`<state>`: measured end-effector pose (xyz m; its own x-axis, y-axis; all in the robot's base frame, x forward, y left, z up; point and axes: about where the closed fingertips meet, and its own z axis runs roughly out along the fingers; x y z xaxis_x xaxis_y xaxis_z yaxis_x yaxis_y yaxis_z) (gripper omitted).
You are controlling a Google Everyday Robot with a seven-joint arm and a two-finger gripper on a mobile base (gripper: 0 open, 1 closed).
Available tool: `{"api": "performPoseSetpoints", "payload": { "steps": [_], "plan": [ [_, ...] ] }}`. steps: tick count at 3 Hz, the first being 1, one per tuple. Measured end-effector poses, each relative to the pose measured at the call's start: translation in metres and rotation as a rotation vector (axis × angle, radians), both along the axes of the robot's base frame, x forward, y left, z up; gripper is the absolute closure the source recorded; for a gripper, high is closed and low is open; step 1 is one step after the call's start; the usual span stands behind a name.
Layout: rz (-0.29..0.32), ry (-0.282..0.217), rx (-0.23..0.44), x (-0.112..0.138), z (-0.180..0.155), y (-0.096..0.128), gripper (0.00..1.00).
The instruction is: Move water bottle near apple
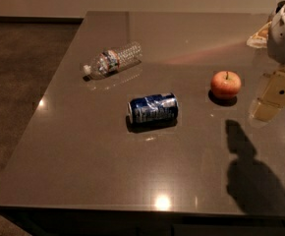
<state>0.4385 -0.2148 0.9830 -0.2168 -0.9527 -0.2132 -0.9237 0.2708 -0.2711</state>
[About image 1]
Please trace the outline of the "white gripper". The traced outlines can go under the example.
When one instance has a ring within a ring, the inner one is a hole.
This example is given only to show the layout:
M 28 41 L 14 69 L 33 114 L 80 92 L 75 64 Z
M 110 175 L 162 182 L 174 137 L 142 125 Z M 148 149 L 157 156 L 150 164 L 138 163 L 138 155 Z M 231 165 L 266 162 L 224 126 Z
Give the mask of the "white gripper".
M 274 15 L 268 31 L 268 56 L 285 64 L 285 3 Z M 250 107 L 250 116 L 259 122 L 270 122 L 285 107 L 285 66 L 264 73 Z

